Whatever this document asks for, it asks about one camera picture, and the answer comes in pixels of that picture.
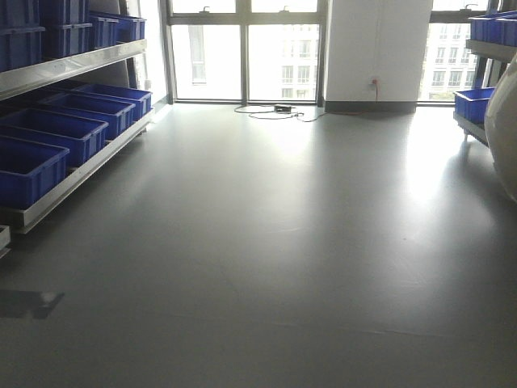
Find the baseboard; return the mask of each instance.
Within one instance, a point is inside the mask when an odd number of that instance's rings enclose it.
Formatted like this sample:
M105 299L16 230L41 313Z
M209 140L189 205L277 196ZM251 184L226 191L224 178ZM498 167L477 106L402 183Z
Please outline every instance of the baseboard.
M413 113L416 101L325 101L325 112L400 112Z

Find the floor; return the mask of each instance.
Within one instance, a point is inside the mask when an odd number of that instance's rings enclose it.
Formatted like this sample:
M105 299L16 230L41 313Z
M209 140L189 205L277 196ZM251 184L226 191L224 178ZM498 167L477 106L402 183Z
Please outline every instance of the floor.
M517 386L517 204L451 110L233 108L174 105L16 237L0 386Z

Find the stainless steel shelf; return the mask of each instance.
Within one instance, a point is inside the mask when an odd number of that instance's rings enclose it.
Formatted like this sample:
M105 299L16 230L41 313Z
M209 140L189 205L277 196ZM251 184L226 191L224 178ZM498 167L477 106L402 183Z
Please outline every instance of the stainless steel shelf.
M517 47L503 46L502 44L482 42L480 40L467 40L466 47L471 49L473 54L506 63L510 63L517 53Z
M94 155L93 158L67 176L65 180L59 183L29 209L0 208L0 224L11 226L15 233L28 233L100 167L122 150L122 148L138 134L142 133L152 118L153 112L142 117L132 127L124 131L120 136Z
M468 121L464 117L454 113L454 120L457 121L458 125L464 130L465 135L471 135L478 141L488 146L488 140L486 139L485 126L483 124L474 124L472 121Z
M0 225L0 259L9 252L7 246L11 242L9 226Z
M2 72L0 100L134 57L143 53L146 47L146 40L137 40Z

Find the blue plastic crate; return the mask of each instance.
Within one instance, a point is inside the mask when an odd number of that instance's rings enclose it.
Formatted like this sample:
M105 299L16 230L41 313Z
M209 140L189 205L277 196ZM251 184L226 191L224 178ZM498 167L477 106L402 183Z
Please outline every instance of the blue plastic crate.
M10 115L11 113L15 113L17 111L19 111L19 108L9 105L0 105L0 117Z
M48 97L52 97L57 94L59 94L59 92L49 89L35 89L33 91L28 91L21 95L11 97L10 99L6 99L2 103L17 108L37 107L41 100L47 99Z
M494 93L493 87L457 91L454 93L455 111L474 124L485 122L486 106Z
M43 27L0 30L0 72L41 62Z
M54 112L106 121L109 124L106 134L108 140L113 140L132 125L135 108L134 103L65 93L43 100L42 103Z
M116 44L118 20L91 15L90 23L93 24L92 32L90 33L90 50L102 49Z
M38 0L0 0L0 29L40 25Z
M0 206L33 205L65 178L68 153L54 145L0 137Z
M40 19L44 26L88 23L88 0L40 0Z
M471 39L501 44L502 26L497 22L497 19L515 15L517 15L517 11L500 12L498 14L469 18Z
M497 19L502 29L502 44L517 46L517 15L506 19Z
M108 86L99 84L87 84L78 86L76 91L85 92L102 98L116 97L122 98L127 102L135 104L134 120L141 119L152 109L151 95L149 91L140 91L138 89L130 89L127 87Z
M93 16L101 18L116 19L119 23L116 26L117 42L133 42L134 40L145 39L145 19L106 12L91 12Z
M0 118L0 134L68 148L68 165L79 167L106 143L107 123L62 113L25 109Z
M43 37L43 55L63 58L89 50L91 23L69 24L48 28Z

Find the wall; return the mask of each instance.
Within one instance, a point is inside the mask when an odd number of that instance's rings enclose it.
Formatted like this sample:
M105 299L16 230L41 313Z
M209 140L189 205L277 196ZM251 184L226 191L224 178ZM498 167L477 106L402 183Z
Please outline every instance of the wall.
M327 102L414 102L432 0L334 0L326 58Z

